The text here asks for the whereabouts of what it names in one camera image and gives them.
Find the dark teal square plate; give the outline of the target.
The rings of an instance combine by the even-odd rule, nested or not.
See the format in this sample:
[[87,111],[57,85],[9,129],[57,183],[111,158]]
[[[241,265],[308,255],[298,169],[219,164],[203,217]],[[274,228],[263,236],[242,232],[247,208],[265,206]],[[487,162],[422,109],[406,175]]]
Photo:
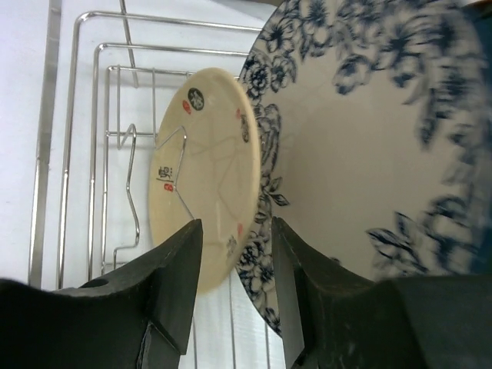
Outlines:
[[484,196],[484,205],[478,219],[481,244],[470,269],[475,274],[491,274],[491,1],[463,1],[463,10],[473,20],[487,62],[483,72],[487,88],[487,114],[483,124],[478,165],[480,181],[477,183]]

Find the blue white floral plate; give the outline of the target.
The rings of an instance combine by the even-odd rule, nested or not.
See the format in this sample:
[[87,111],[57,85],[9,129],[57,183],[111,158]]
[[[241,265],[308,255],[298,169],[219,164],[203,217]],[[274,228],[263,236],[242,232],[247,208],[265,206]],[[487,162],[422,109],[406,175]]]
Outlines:
[[271,219],[370,280],[475,274],[487,66],[459,1],[286,1],[240,73],[261,194],[238,274],[281,329]]

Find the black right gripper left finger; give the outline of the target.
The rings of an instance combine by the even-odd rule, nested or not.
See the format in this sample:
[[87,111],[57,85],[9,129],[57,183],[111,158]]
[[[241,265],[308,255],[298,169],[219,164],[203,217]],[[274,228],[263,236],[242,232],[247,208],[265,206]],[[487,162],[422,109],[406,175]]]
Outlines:
[[176,368],[188,349],[202,223],[78,288],[1,282],[3,368]]

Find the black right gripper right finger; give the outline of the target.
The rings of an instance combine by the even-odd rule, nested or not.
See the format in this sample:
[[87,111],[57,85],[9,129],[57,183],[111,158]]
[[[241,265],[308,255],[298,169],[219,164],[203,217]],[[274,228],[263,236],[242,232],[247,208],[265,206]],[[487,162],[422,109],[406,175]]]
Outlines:
[[271,223],[289,368],[489,368],[491,277],[369,281]]

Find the cream plate with red marks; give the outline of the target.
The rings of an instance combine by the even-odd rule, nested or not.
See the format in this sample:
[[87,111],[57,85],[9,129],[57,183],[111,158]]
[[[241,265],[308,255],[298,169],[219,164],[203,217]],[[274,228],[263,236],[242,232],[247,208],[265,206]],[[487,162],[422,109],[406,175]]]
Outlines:
[[193,219],[203,248],[198,293],[221,285],[235,267],[254,223],[260,194],[259,130],[235,77],[221,68],[194,73],[162,119],[148,180],[154,245]]

